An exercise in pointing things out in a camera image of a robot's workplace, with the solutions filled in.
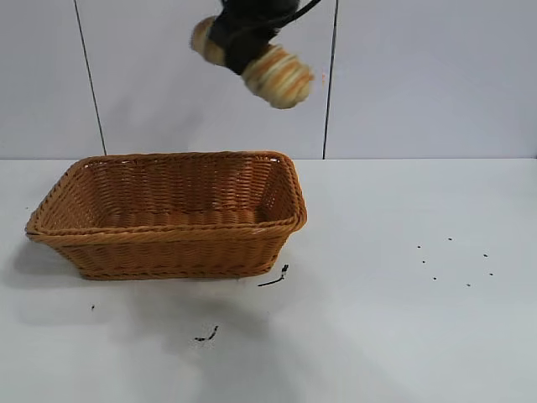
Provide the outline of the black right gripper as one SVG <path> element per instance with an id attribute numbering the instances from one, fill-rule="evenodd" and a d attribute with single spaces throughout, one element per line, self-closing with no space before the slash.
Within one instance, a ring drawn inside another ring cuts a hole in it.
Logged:
<path id="1" fill-rule="evenodd" d="M 224 53 L 224 66 L 241 76 L 249 63 L 267 50 L 277 29 L 252 25 L 285 23 L 299 9 L 299 0 L 221 1 L 222 13 L 212 24 L 209 39 Z"/>

